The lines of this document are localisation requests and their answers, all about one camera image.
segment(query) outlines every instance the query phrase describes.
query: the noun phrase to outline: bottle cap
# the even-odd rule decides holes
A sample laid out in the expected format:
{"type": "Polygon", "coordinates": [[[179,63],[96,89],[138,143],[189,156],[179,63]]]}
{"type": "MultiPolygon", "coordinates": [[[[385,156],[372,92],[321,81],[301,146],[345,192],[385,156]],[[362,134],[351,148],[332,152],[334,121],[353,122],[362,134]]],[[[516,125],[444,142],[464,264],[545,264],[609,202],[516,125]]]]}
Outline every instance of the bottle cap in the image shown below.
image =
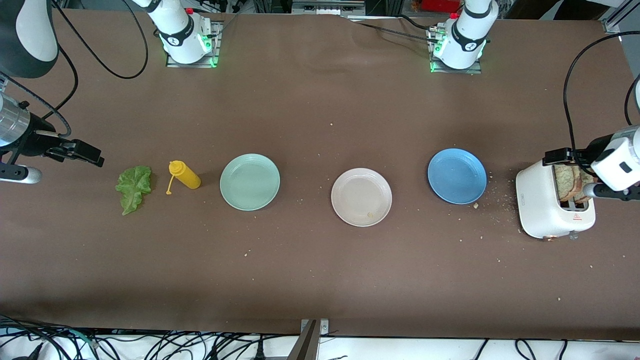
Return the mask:
{"type": "Polygon", "coordinates": [[[180,176],[184,173],[186,167],[187,166],[182,161],[179,161],[179,160],[171,161],[169,163],[169,172],[173,176],[180,176]]]}

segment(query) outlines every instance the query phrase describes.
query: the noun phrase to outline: plate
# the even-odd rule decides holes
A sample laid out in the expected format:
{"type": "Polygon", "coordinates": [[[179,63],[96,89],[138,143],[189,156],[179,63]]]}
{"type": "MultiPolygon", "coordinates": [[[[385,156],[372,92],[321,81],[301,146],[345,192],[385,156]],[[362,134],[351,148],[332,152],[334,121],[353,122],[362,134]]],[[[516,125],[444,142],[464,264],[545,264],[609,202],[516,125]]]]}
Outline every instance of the plate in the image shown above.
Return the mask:
{"type": "Polygon", "coordinates": [[[347,224],[372,226],[391,210],[391,187],[368,168],[351,169],[336,179],[331,190],[333,210],[347,224]]]}
{"type": "Polygon", "coordinates": [[[280,189],[278,167],[266,156],[245,154],[233,159],[220,177],[220,192],[227,204],[253,211],[267,206],[280,189]]]}
{"type": "Polygon", "coordinates": [[[446,149],[433,156],[427,178],[433,191],[452,204],[470,204],[486,189],[484,166],[462,149],[446,149]]]}

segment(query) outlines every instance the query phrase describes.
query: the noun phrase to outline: light green plate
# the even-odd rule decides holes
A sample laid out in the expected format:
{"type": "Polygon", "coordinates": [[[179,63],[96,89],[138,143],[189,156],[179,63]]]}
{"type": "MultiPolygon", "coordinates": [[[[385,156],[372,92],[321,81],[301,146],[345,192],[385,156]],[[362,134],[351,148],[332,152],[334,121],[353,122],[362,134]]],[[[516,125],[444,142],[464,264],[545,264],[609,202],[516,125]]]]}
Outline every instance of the light green plate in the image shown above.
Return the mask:
{"type": "Polygon", "coordinates": [[[220,177],[220,192],[238,210],[253,211],[267,206],[280,188],[278,168],[266,156],[245,154],[233,159],[220,177]]]}

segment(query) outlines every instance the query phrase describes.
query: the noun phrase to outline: red object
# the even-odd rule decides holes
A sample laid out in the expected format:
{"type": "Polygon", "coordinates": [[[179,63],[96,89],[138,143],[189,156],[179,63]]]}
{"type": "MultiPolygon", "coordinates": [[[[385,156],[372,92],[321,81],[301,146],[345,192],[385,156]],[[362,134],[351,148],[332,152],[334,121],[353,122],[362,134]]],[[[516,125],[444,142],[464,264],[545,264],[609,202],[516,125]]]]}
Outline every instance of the red object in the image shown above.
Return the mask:
{"type": "Polygon", "coordinates": [[[454,13],[460,7],[460,0],[422,0],[420,8],[428,12],[454,13]]]}

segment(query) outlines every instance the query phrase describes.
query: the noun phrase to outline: white plate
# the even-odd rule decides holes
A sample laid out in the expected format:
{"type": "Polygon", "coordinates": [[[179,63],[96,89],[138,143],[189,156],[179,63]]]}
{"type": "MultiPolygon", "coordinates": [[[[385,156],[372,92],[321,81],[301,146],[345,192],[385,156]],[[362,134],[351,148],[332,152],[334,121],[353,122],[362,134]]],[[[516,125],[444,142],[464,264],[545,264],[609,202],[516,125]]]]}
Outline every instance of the white plate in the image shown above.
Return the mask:
{"type": "Polygon", "coordinates": [[[347,224],[372,226],[391,210],[391,187],[379,173],[368,168],[353,168],[336,179],[331,204],[347,224]]]}

